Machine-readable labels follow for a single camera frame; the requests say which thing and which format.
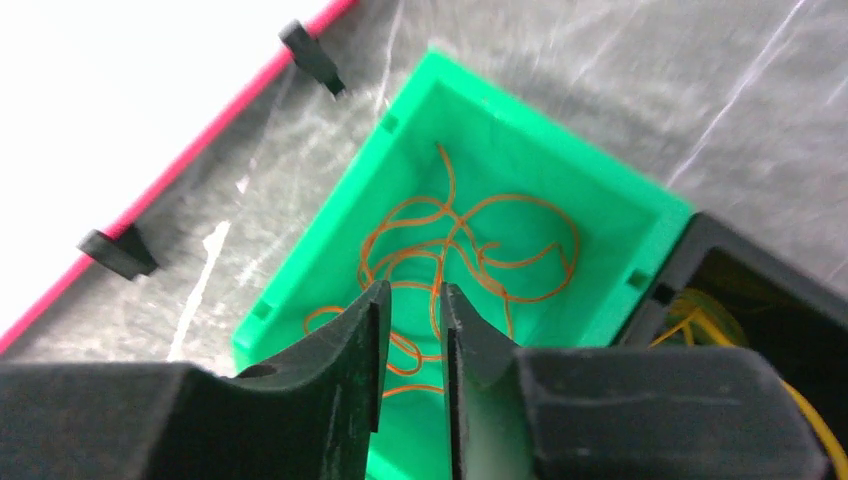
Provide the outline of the black plastic bin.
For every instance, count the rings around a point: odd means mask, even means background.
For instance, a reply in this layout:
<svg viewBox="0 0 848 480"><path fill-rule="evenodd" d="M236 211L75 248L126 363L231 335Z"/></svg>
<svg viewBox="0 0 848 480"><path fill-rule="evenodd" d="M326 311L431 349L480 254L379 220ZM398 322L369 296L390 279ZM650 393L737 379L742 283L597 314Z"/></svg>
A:
<svg viewBox="0 0 848 480"><path fill-rule="evenodd" d="M741 326L751 349L847 439L847 301L718 218L695 214L615 341L646 345L674 301L703 293Z"/></svg>

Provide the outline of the pink framed whiteboard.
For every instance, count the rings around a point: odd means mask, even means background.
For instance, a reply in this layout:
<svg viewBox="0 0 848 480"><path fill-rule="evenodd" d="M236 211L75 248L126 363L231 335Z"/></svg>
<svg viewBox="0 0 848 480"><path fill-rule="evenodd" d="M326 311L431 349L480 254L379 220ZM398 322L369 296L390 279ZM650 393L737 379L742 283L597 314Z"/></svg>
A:
<svg viewBox="0 0 848 480"><path fill-rule="evenodd" d="M5 1L1 344L12 345L346 1Z"/></svg>

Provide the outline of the green plastic bin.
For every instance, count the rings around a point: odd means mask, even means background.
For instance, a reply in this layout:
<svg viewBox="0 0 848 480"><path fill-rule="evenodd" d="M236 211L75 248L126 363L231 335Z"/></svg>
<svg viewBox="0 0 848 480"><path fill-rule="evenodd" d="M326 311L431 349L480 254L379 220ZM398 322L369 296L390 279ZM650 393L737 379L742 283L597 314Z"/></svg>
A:
<svg viewBox="0 0 848 480"><path fill-rule="evenodd" d="M522 346L607 346L692 207L428 53L236 329L238 369L392 287L371 479L446 479L443 283Z"/></svg>

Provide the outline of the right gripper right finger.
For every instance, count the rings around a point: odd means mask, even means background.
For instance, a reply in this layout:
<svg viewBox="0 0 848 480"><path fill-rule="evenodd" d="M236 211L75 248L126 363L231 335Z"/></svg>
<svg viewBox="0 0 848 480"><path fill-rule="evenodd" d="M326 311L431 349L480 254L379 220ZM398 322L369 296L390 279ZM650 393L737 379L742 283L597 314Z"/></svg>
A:
<svg viewBox="0 0 848 480"><path fill-rule="evenodd" d="M454 479L822 479L832 463L759 354L521 347L440 289Z"/></svg>

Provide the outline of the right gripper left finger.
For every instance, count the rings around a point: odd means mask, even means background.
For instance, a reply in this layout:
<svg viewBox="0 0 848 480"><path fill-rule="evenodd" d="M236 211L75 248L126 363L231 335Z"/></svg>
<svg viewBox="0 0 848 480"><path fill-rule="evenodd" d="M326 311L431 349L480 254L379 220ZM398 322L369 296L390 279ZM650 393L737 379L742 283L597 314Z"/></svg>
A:
<svg viewBox="0 0 848 480"><path fill-rule="evenodd" d="M5 479L362 479L391 288L235 377L191 363L1 367Z"/></svg>

